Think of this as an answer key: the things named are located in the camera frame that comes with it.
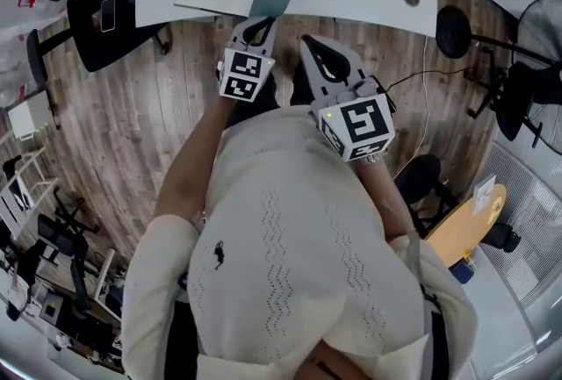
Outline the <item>black pedestal fan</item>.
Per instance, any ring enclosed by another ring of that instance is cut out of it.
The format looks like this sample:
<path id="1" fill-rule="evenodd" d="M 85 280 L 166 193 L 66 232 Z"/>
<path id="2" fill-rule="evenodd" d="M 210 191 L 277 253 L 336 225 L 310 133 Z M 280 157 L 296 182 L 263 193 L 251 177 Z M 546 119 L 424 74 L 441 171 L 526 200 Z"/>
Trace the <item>black pedestal fan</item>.
<path id="1" fill-rule="evenodd" d="M 532 147 L 543 143 L 562 156 L 562 0 L 535 0 L 516 30 L 514 43 L 477 35 L 465 13 L 448 5 L 437 14 L 436 43 L 453 60 L 465 56 L 473 42 L 484 45 L 490 68 L 488 81 L 479 85 L 486 94 L 478 109 L 467 111 L 469 117 L 488 108 L 507 140 L 525 126 Z"/>

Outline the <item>white standing card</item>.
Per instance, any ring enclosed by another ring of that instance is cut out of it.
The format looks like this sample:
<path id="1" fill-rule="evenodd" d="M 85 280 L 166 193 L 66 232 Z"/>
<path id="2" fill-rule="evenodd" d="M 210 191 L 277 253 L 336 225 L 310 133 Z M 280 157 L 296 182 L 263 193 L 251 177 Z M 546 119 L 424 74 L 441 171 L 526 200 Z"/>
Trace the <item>white standing card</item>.
<path id="1" fill-rule="evenodd" d="M 495 185 L 496 175 L 491 174 L 476 183 L 472 195 L 473 215 L 478 215 L 490 203 Z"/>

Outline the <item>round yellow table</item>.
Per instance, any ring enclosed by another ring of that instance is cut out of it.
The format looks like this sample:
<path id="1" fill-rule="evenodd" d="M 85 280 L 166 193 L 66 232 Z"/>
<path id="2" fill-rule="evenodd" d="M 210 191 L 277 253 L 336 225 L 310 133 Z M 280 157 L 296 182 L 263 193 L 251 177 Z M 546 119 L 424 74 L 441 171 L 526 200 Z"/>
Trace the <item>round yellow table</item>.
<path id="1" fill-rule="evenodd" d="M 473 198 L 456 206 L 425 238 L 444 265 L 449 268 L 469 256 L 484 239 L 506 202 L 507 190 L 495 184 L 489 203 L 473 213 Z"/>

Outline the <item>black pouch bag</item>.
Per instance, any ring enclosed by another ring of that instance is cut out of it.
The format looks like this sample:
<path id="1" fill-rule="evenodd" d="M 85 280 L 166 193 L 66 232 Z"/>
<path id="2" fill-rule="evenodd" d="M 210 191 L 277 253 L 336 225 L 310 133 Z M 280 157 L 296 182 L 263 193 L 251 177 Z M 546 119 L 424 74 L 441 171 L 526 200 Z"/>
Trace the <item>black pouch bag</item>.
<path id="1" fill-rule="evenodd" d="M 481 243 L 502 250 L 505 253 L 514 252 L 521 241 L 511 225 L 495 223 L 488 231 Z"/>

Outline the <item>white drawer cabinet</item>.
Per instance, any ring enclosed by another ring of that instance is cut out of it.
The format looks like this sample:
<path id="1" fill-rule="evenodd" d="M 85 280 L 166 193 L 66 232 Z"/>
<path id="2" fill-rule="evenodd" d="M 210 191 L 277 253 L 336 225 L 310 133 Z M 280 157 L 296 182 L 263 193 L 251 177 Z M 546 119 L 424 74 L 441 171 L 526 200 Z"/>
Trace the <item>white drawer cabinet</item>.
<path id="1" fill-rule="evenodd" d="M 8 118 L 14 137 L 29 140 L 46 126 L 54 124 L 48 95 L 45 90 L 30 96 L 8 111 Z"/>

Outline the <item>person's right forearm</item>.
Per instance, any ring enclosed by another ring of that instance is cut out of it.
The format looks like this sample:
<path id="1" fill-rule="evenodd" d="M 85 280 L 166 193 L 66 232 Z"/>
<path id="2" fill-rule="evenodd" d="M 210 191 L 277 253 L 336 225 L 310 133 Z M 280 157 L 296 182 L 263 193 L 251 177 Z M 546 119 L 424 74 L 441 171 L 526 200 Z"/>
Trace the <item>person's right forearm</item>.
<path id="1" fill-rule="evenodd" d="M 415 231 L 407 205 L 383 160 L 359 163 L 357 176 L 382 218 L 388 242 Z"/>

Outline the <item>person's cream knit sweater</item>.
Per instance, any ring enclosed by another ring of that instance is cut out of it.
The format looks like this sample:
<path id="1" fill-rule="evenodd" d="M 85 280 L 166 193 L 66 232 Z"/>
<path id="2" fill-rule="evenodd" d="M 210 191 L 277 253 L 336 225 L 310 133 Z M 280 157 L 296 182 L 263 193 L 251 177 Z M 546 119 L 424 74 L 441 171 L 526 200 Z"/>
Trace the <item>person's cream knit sweater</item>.
<path id="1" fill-rule="evenodd" d="M 458 380 L 478 318 L 434 249 L 382 211 L 306 108 L 228 129 L 205 223 L 155 217 L 125 283 L 130 380 L 293 380 L 324 343 L 370 380 Z"/>

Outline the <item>black low chair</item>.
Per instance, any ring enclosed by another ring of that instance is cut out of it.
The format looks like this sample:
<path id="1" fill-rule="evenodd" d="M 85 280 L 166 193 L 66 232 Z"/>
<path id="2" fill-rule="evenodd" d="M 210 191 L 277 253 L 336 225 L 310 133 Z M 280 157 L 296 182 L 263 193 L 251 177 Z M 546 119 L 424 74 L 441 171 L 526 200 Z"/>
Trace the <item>black low chair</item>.
<path id="1" fill-rule="evenodd" d="M 440 175 L 439 159 L 432 154 L 424 154 L 415 157 L 394 179 L 407 205 L 414 228 L 423 239 L 459 205 L 458 200 L 441 182 Z M 436 214 L 429 218 L 421 218 L 412 205 L 422 201 L 432 192 L 439 198 Z"/>

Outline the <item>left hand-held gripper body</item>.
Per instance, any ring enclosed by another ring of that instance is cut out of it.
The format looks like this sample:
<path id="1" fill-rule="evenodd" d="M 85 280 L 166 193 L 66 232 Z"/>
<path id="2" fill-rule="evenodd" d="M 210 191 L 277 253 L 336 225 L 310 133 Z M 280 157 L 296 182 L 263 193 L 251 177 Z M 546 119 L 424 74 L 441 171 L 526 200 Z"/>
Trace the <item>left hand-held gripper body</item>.
<path id="1" fill-rule="evenodd" d="M 276 61 L 263 54 L 226 48 L 218 63 L 219 93 L 243 102 L 254 102 Z"/>

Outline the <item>white smartphone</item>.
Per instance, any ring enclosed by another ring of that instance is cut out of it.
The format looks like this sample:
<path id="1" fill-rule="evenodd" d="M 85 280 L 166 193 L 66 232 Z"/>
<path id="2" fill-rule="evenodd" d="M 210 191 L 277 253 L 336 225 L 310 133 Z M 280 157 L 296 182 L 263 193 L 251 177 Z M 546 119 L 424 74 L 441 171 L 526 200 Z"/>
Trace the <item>white smartphone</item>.
<path id="1" fill-rule="evenodd" d="M 110 32 L 115 29 L 116 25 L 116 1 L 103 0 L 100 9 L 100 30 L 101 32 Z"/>

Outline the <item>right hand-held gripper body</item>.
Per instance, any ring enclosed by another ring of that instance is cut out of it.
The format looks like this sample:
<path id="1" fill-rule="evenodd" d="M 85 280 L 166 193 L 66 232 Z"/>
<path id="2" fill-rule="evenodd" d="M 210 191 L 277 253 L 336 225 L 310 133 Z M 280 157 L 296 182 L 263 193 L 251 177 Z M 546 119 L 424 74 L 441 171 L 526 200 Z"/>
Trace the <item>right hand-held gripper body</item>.
<path id="1" fill-rule="evenodd" d="M 311 113 L 317 129 L 346 162 L 383 153 L 395 137 L 387 98 L 368 80 L 314 99 Z"/>

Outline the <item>white slatted chair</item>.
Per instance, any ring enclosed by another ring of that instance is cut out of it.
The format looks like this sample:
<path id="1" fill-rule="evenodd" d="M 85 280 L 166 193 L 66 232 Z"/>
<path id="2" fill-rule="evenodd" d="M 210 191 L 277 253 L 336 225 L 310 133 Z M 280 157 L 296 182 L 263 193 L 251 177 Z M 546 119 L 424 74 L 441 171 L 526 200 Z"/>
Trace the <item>white slatted chair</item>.
<path id="1" fill-rule="evenodd" d="M 45 148 L 20 154 L 0 164 L 0 219 L 17 240 L 39 204 L 54 191 L 57 177 L 46 177 L 39 164 Z"/>

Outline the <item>person's left forearm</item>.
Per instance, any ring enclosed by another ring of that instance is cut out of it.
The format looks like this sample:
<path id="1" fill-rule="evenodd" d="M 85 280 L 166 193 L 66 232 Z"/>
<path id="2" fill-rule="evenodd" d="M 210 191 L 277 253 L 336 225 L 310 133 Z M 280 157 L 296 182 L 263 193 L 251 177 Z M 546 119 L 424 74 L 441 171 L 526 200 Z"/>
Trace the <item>person's left forearm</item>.
<path id="1" fill-rule="evenodd" d="M 156 200 L 154 216 L 190 220 L 205 209 L 205 198 L 221 135 L 234 102 L 218 96 L 205 110 L 171 163 Z"/>

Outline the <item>black swivel chair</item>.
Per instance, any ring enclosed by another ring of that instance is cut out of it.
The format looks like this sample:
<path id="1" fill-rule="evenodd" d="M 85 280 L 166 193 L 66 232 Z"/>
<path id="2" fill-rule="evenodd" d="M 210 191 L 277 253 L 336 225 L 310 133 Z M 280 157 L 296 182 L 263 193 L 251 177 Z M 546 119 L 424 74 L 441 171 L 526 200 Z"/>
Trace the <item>black swivel chair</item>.
<path id="1" fill-rule="evenodd" d="M 99 225 L 89 226 L 76 216 L 84 212 L 83 198 L 77 200 L 75 208 L 70 211 L 59 197 L 59 187 L 53 190 L 57 207 L 54 211 L 56 219 L 41 213 L 38 216 L 38 234 L 41 240 L 59 254 L 66 255 L 78 262 L 84 262 L 89 248 L 84 237 L 85 232 L 97 234 Z"/>

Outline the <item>person's black trousers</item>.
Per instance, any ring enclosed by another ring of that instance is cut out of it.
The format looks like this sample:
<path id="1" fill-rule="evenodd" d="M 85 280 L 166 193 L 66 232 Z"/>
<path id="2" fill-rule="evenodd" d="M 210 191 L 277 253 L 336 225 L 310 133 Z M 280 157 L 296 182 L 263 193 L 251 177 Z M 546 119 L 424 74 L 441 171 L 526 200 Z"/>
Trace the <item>person's black trousers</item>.
<path id="1" fill-rule="evenodd" d="M 300 61 L 294 69 L 293 93 L 290 100 L 290 106 L 310 105 L 313 101 L 313 93 L 306 77 L 303 63 Z M 225 128 L 239 124 L 242 121 L 253 118 L 267 111 L 276 110 L 280 107 L 275 98 L 277 86 L 273 74 L 270 74 L 266 83 L 256 96 L 256 100 L 252 103 L 236 101 L 234 108 L 230 112 Z"/>

